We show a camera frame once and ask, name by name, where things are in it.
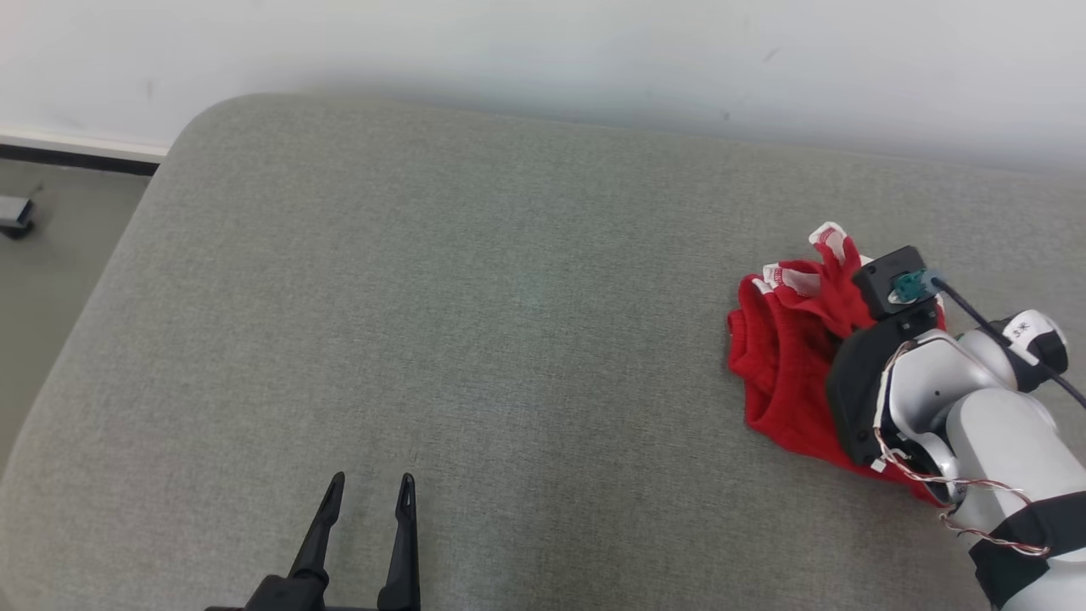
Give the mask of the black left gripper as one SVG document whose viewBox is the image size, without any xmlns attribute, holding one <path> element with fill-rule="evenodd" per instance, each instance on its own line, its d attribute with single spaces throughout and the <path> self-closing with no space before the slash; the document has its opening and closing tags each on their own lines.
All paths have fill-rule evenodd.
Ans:
<svg viewBox="0 0 1086 611">
<path fill-rule="evenodd" d="M 262 580 L 245 604 L 241 607 L 210 606 L 207 611 L 242 610 L 358 610 L 331 607 L 323 595 L 330 577 L 325 561 L 331 530 L 334 527 L 343 499 L 345 475 L 336 473 L 323 495 L 310 530 L 302 540 L 288 577 L 268 575 Z M 422 585 L 417 530 L 416 482 L 403 474 L 395 502 L 397 531 L 393 540 L 386 585 L 378 594 L 378 610 L 420 610 Z"/>
</svg>

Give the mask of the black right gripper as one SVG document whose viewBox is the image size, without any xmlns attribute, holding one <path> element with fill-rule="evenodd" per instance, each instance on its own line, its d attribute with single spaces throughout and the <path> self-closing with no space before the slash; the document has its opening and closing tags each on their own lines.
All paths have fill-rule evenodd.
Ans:
<svg viewBox="0 0 1086 611">
<path fill-rule="evenodd" d="M 915 353 L 915 341 L 940 329 L 939 314 L 935 303 L 919 303 L 841 344 L 828 375 L 828 403 L 849 467 L 868 468 L 883 456 L 874 427 L 909 467 L 936 467 L 918 438 L 933 429 L 945 390 L 933 345 Z"/>
</svg>

